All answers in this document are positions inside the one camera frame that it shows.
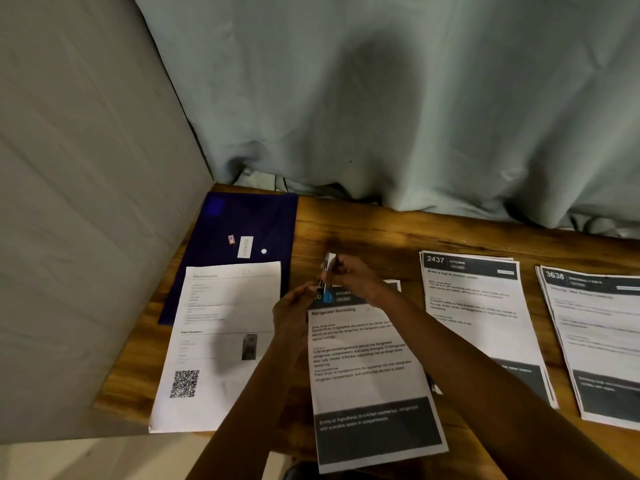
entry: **qr code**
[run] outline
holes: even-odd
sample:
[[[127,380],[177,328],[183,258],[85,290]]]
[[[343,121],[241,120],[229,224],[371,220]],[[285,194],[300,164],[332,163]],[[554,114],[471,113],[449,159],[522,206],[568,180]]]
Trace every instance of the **qr code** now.
[[[196,394],[199,374],[200,371],[175,371],[169,398],[193,397]]]

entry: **white label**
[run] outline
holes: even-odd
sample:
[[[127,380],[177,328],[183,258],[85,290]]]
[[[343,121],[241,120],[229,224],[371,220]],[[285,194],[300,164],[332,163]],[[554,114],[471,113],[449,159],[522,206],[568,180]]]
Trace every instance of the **white label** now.
[[[244,235],[240,238],[240,246],[238,247],[238,257],[249,259],[251,257],[251,248],[253,246],[253,236]]]

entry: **light blue curtain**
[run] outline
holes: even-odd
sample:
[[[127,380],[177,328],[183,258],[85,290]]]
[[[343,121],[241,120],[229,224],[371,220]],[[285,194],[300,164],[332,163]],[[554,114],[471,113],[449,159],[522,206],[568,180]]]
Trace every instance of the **light blue curtain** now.
[[[136,0],[219,182],[636,235],[640,0]]]

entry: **wooden tabletop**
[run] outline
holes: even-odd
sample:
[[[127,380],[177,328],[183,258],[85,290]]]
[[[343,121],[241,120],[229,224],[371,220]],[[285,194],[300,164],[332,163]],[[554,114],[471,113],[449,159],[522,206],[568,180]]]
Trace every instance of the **wooden tabletop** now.
[[[214,191],[260,192],[215,185]],[[95,407],[148,424],[169,345],[171,327],[157,324],[191,230],[140,316],[120,357],[95,400]],[[602,274],[640,274],[640,242],[533,228],[427,212],[396,212],[375,205],[300,196],[291,258],[290,287],[316,277],[327,250],[361,257],[382,278],[402,282],[403,295],[424,309],[418,252],[443,251],[513,257],[520,261],[522,286],[542,355],[556,391],[560,413],[603,450],[640,476],[640,431],[580,419],[575,396],[534,266],[544,264]],[[316,458],[307,354],[294,370],[292,387],[273,449],[297,458]],[[420,468],[434,478],[504,478],[474,434],[436,396],[449,453],[422,458]]]

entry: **grey wall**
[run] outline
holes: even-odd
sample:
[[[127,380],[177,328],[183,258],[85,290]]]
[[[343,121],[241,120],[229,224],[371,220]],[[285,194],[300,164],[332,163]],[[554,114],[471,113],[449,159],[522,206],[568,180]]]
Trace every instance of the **grey wall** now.
[[[0,0],[0,442],[94,395],[211,186],[133,0]]]

